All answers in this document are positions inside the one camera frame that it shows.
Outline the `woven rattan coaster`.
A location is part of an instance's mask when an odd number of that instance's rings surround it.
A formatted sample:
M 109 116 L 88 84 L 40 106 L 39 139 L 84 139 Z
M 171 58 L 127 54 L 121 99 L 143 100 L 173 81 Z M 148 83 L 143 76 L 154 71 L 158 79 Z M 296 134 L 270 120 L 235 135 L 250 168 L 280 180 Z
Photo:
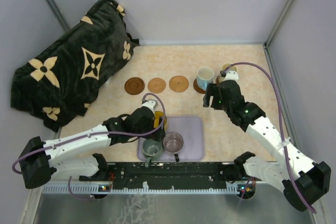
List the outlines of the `woven rattan coaster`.
M 189 81 L 185 76 L 174 76 L 169 80 L 169 87 L 174 92 L 184 92 L 189 87 Z
M 162 78 L 153 78 L 148 82 L 148 90 L 152 93 L 161 93 L 166 88 L 166 82 Z

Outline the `purple mug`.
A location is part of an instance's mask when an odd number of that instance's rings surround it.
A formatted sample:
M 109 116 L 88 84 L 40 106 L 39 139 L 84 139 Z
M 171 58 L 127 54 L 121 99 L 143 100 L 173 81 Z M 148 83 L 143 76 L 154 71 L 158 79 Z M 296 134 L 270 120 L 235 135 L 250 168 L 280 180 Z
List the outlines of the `purple mug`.
M 178 154 L 179 151 L 183 148 L 183 146 L 184 146 L 184 140 L 179 133 L 176 132 L 167 133 L 163 139 L 164 149 L 167 152 L 174 154 L 176 162 L 180 161 Z

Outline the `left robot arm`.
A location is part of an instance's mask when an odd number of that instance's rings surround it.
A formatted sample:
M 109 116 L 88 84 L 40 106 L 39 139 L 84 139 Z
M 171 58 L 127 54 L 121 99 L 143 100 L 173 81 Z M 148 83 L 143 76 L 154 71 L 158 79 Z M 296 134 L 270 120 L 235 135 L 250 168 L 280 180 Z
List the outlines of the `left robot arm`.
M 165 123 L 165 115 L 158 115 L 153 109 L 142 106 L 132 114 L 109 118 L 72 136 L 45 141 L 39 136 L 31 138 L 18 159 L 25 188 L 34 189 L 52 179 L 75 176 L 89 180 L 106 179 L 109 167 L 103 155 L 92 154 L 84 159 L 76 159 L 76 156 L 139 138 L 160 140 Z

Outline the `cream yellow mug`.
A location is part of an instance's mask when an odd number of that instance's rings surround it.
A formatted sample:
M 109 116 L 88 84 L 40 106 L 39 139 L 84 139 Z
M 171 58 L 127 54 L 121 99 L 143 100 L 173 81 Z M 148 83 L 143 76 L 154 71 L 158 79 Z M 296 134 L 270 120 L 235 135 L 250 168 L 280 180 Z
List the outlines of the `cream yellow mug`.
M 225 77 L 227 75 L 227 72 L 229 71 L 235 71 L 237 72 L 237 68 L 235 66 L 233 66 L 232 64 L 226 63 L 222 66 L 221 69 L 221 76 Z

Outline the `light blue mug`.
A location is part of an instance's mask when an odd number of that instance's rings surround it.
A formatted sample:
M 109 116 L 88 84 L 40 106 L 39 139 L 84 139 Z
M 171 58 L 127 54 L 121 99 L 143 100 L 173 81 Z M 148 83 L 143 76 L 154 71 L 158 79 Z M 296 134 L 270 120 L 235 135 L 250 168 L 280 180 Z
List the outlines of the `light blue mug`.
M 214 71 L 210 67 L 201 67 L 197 71 L 196 82 L 200 89 L 206 91 L 208 84 L 213 83 Z

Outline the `grey green mug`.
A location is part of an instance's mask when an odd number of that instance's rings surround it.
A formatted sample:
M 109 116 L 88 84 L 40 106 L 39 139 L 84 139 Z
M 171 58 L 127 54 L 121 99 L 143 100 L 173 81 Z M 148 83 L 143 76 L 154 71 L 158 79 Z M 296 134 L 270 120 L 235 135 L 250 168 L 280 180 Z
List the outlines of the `grey green mug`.
M 142 154 L 145 157 L 145 168 L 149 168 L 152 161 L 158 161 L 163 154 L 161 142 L 147 139 L 142 144 Z

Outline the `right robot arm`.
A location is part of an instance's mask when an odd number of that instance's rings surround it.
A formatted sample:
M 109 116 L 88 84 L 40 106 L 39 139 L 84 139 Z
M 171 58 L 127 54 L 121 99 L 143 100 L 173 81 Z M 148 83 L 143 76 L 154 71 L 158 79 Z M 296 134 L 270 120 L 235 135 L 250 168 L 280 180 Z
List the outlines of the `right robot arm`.
M 301 212 L 329 191 L 331 167 L 305 156 L 289 139 L 282 140 L 265 112 L 257 104 L 245 101 L 236 81 L 210 83 L 203 106 L 223 110 L 234 125 L 256 139 L 277 161 L 271 164 L 245 152 L 234 160 L 234 172 L 239 179 L 255 177 L 272 185 Z

